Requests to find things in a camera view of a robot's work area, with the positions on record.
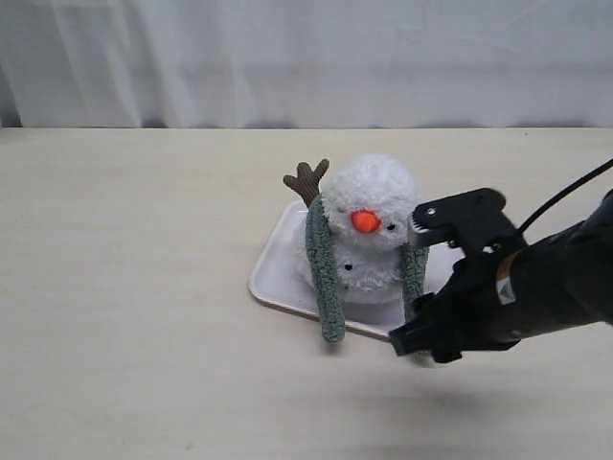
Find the white curtain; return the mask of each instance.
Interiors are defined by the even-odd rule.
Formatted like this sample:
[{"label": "white curtain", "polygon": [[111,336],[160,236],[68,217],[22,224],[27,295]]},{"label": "white curtain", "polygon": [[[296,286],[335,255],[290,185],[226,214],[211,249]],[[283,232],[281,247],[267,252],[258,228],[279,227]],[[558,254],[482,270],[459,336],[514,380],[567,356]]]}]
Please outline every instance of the white curtain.
[{"label": "white curtain", "polygon": [[606,0],[0,0],[24,127],[613,126]]}]

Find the stuffed snowman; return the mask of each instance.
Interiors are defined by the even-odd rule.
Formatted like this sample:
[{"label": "stuffed snowman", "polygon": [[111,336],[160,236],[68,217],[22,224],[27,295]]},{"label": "stuffed snowman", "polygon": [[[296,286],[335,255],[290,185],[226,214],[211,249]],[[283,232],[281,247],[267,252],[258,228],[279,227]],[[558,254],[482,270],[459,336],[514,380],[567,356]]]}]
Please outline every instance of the stuffed snowman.
[{"label": "stuffed snowman", "polygon": [[403,298],[410,319],[413,301],[423,294],[428,249],[408,243],[407,219],[420,204],[420,191],[404,165],[365,154],[320,193],[328,167],[328,160],[314,171],[301,163],[284,184],[308,208],[294,236],[296,268],[317,293],[324,339],[336,343],[345,334],[345,303],[375,306]]}]

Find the white plastic tray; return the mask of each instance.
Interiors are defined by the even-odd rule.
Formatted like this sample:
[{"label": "white plastic tray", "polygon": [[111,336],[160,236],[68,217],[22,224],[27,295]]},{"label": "white plastic tray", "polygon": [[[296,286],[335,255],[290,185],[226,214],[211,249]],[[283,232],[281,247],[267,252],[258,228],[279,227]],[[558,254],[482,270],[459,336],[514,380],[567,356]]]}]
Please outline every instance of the white plastic tray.
[{"label": "white plastic tray", "polygon": [[[289,204],[264,247],[249,279],[249,290],[269,307],[318,320],[314,289],[304,282],[294,268],[292,237],[307,215],[302,201]],[[451,275],[453,264],[463,257],[459,249],[446,244],[430,248],[426,268],[425,291],[437,292]],[[346,304],[347,330],[380,340],[404,323],[401,302],[379,305]]]}]

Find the brown antler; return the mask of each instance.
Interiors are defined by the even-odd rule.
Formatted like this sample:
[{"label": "brown antler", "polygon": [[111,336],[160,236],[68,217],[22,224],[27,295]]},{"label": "brown antler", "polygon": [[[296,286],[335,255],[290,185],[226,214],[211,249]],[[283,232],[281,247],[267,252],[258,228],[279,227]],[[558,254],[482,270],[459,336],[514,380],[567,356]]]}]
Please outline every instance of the brown antler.
[{"label": "brown antler", "polygon": [[315,171],[310,168],[308,163],[299,163],[296,168],[296,176],[285,175],[284,184],[300,195],[308,208],[313,199],[319,195],[319,181],[322,180],[328,168],[329,161],[327,159],[320,161]]}]

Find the light wood tabletop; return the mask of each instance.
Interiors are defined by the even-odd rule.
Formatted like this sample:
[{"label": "light wood tabletop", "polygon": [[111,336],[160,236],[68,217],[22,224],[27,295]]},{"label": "light wood tabletop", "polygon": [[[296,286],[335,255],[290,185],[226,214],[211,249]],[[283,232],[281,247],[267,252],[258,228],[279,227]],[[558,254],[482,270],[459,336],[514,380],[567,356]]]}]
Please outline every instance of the light wood tabletop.
[{"label": "light wood tabletop", "polygon": [[352,333],[324,355],[316,322],[250,295],[297,199],[284,174],[374,151],[428,199],[501,191],[519,224],[613,156],[613,129],[1,129],[0,458],[611,458],[608,326],[416,369]]}]

